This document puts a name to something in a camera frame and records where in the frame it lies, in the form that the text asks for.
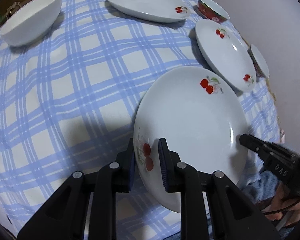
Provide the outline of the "person's right hand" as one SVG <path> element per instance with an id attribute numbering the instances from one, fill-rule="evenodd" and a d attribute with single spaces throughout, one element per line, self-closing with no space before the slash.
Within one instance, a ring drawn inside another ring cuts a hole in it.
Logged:
<path id="1" fill-rule="evenodd" d="M 271 201 L 271 205 L 269 206 L 269 211 L 276 211 L 280 209 L 284 209 L 292 204 L 294 204 L 297 199 L 289 199 L 283 200 L 283 198 L 288 194 L 288 189 L 280 182 L 276 194 Z M 291 224 L 295 224 L 300 220 L 300 202 L 295 204 L 293 207 L 287 209 L 288 211 L 292 211 L 292 215 L 286 221 L 285 226 L 290 226 Z M 267 218 L 270 221 L 281 220 L 283 217 L 282 212 L 274 213 L 271 215 L 267 215 Z"/>

